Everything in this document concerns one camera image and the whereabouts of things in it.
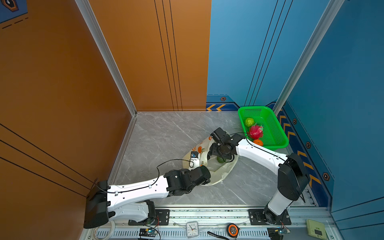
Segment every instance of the brown wall panel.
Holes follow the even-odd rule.
[[[205,110],[210,0],[90,2],[137,110]]]
[[[0,123],[86,178],[107,179],[131,118],[129,111],[76,3],[27,4],[27,19],[0,29],[0,42],[7,46],[0,48]],[[3,126],[0,139],[92,185]],[[88,192],[2,142],[0,157],[80,194]],[[7,217],[2,221],[6,239],[79,237],[84,197],[3,159],[0,169],[6,185],[0,200],[1,214]]]

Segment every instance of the clock face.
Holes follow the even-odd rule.
[[[199,226],[197,222],[188,222],[187,227],[187,237],[197,237],[199,235]]]

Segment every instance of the green plastic basket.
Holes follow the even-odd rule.
[[[272,109],[265,106],[252,106],[239,108],[237,112],[244,132],[248,132],[249,130],[249,128],[244,125],[244,121],[247,118],[253,118],[257,125],[264,127],[263,137],[260,138],[260,140],[263,141],[263,147],[276,150],[288,146],[288,138]]]

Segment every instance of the tape measure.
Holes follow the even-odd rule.
[[[237,235],[239,234],[239,227],[236,226],[236,225],[233,224],[233,223],[230,223],[230,224],[227,226],[227,234],[228,234],[228,236],[230,236],[230,237],[236,238]]]

